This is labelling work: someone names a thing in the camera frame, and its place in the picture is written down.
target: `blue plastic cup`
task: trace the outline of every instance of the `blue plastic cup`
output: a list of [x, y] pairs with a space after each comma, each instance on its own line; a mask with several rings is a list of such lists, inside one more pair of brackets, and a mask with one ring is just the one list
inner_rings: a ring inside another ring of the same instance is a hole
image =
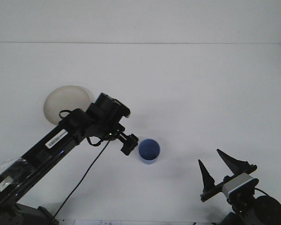
[[160, 146], [153, 139], [145, 139], [139, 144], [140, 159], [145, 164], [154, 163], [160, 153]]

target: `barcode label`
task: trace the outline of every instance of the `barcode label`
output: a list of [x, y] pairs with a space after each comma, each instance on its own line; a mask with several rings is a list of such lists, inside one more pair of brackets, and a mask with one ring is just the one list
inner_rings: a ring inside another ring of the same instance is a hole
[[57, 144], [64, 136], [66, 136], [68, 132], [65, 129], [59, 131], [50, 141], [48, 141], [45, 145], [47, 148], [52, 148], [55, 144]]

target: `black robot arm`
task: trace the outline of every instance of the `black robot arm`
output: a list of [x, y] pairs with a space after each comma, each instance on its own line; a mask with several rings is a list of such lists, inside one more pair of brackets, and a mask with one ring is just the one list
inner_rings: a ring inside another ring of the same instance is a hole
[[17, 202], [82, 140], [97, 137], [119, 139], [125, 155], [137, 146], [138, 138], [125, 135], [120, 119], [130, 110], [118, 100], [101, 93], [86, 112], [75, 109], [29, 151], [0, 175], [0, 225], [51, 225], [56, 220], [40, 207], [33, 209]]
[[267, 195], [254, 198], [259, 180], [249, 174], [257, 166], [234, 159], [219, 149], [217, 152], [233, 172], [233, 176], [226, 176], [223, 182], [214, 185], [214, 179], [200, 160], [199, 165], [204, 183], [201, 201], [205, 202], [223, 192], [234, 211], [218, 225], [281, 225], [281, 204]]

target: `white wall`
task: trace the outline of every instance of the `white wall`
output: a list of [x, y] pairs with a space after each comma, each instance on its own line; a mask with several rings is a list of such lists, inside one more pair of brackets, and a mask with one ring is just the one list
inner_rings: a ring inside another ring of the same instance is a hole
[[[44, 100], [69, 84], [121, 100], [127, 132], [162, 152], [145, 165], [111, 143], [58, 218], [220, 221], [231, 208], [200, 201], [197, 161], [221, 182], [217, 148], [281, 202], [281, 1], [0, 1], [0, 164], [53, 129]], [[20, 202], [54, 213], [99, 149], [82, 143]]]
[[281, 43], [281, 0], [0, 0], [0, 41]]

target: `cable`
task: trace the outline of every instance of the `cable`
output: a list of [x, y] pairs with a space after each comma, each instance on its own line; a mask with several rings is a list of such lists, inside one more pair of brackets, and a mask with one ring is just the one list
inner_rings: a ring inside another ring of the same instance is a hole
[[59, 211], [61, 210], [61, 208], [64, 206], [64, 204], [66, 203], [66, 201], [70, 198], [70, 196], [73, 194], [73, 192], [79, 187], [79, 185], [82, 183], [82, 181], [84, 180], [85, 176], [88, 174], [89, 170], [91, 169], [91, 167], [93, 166], [93, 164], [97, 161], [97, 159], [100, 157], [100, 155], [103, 153], [103, 151], [106, 149], [107, 145], [109, 144], [109, 142], [111, 142], [111, 140], [109, 140], [106, 145], [104, 146], [104, 148], [101, 150], [101, 152], [98, 154], [98, 156], [95, 158], [95, 160], [92, 162], [92, 164], [89, 166], [89, 168], [86, 170], [84, 176], [82, 177], [82, 179], [79, 181], [79, 183], [76, 185], [76, 187], [71, 191], [71, 193], [68, 195], [68, 197], [65, 199], [65, 201], [61, 204], [60, 208], [57, 210], [57, 212], [55, 213], [55, 215], [53, 216], [52, 219], [55, 219], [56, 215], [59, 213]]
[[60, 117], [61, 119], [64, 119], [65, 116], [62, 116], [61, 114], [62, 114], [62, 113], [71, 113], [71, 112], [72, 112], [72, 111], [71, 111], [71, 110], [68, 110], [68, 109], [61, 110], [61, 111], [59, 112], [59, 117]]
[[259, 189], [259, 188], [255, 188], [255, 190], [260, 191], [261, 193], [264, 193], [265, 195], [267, 195], [267, 196], [269, 196], [269, 197], [270, 197], [270, 195], [269, 195], [269, 194], [267, 194], [265, 191], [263, 191], [263, 190], [261, 190], [261, 189]]

